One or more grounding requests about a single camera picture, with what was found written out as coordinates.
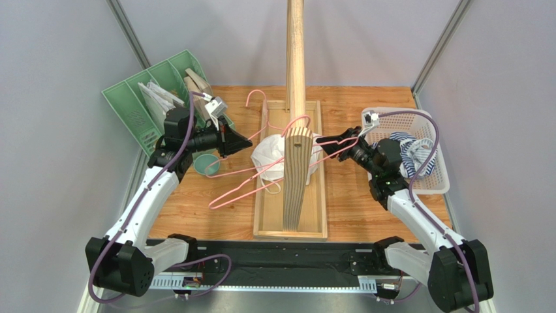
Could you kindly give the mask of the white tank top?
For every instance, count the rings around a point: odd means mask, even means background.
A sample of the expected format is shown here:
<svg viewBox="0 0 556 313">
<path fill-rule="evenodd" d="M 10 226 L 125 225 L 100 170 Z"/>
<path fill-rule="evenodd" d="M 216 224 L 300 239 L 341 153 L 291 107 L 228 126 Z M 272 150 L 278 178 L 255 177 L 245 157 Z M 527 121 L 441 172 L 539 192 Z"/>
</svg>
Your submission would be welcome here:
<svg viewBox="0 0 556 313">
<path fill-rule="evenodd" d="M 253 150 L 251 160 L 258 173 L 262 172 L 270 164 L 285 156 L 285 138 L 280 134 L 272 134 L 265 137 Z M 284 163 L 276 163 L 268 170 L 258 176 L 258 181 L 266 185 L 265 191 L 269 194 L 278 194 L 281 191 L 279 183 L 268 186 L 284 177 Z"/>
</svg>

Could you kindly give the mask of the blue striped tank top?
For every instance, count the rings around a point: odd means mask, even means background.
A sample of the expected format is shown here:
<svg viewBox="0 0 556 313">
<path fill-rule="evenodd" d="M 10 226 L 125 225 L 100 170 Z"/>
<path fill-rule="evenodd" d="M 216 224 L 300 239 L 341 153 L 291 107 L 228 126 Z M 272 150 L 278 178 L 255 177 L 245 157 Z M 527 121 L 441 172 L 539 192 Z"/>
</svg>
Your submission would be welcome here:
<svg viewBox="0 0 556 313">
<path fill-rule="evenodd" d="M 377 146 L 378 140 L 371 140 L 371 135 L 366 135 L 365 139 L 372 148 Z M 406 132 L 392 132 L 388 139 L 399 144 L 402 165 L 400 165 L 400 173 L 406 179 L 413 178 L 420 167 L 425 164 L 432 152 L 434 141 L 430 138 L 417 139 L 413 135 Z M 430 176 L 435 171 L 437 159 L 437 150 L 427 162 L 425 169 L 419 171 L 417 179 L 423 179 Z"/>
</svg>

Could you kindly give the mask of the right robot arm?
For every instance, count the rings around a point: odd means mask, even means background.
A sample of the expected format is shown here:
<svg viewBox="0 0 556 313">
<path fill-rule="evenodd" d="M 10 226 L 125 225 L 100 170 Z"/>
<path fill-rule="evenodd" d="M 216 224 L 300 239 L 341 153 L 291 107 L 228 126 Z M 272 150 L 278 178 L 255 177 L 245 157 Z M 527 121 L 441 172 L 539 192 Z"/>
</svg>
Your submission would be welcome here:
<svg viewBox="0 0 556 313">
<path fill-rule="evenodd" d="M 357 138 L 361 128 L 338 136 L 318 137 L 317 145 L 330 158 L 351 159 L 370 175 L 370 193 L 419 239 L 424 251 L 398 237 L 375 243 L 385 268 L 397 269 L 427 287 L 443 312 L 476 312 L 479 303 L 493 298 L 494 287 L 486 247 L 468 241 L 442 223 L 417 197 L 401 175 L 400 143 L 385 138 L 374 145 Z"/>
</svg>

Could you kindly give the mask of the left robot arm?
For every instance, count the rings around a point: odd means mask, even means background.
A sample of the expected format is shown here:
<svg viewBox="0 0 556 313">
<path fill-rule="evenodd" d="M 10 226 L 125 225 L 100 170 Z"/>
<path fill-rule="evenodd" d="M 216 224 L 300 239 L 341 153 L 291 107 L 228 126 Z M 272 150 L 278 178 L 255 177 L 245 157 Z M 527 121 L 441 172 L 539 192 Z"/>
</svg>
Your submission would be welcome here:
<svg viewBox="0 0 556 313">
<path fill-rule="evenodd" d="M 227 157 L 252 146 L 220 116 L 197 129 L 194 113 L 174 108 L 166 114 L 164 133 L 149 158 L 144 180 L 132 202 L 101 238 L 85 247 L 89 266 L 88 292 L 102 304 L 124 295 L 143 296 L 153 279 L 172 267 L 188 266 L 196 252 L 196 239 L 173 234 L 147 245 L 147 237 L 163 205 L 193 164 L 194 153 L 217 150 Z"/>
</svg>

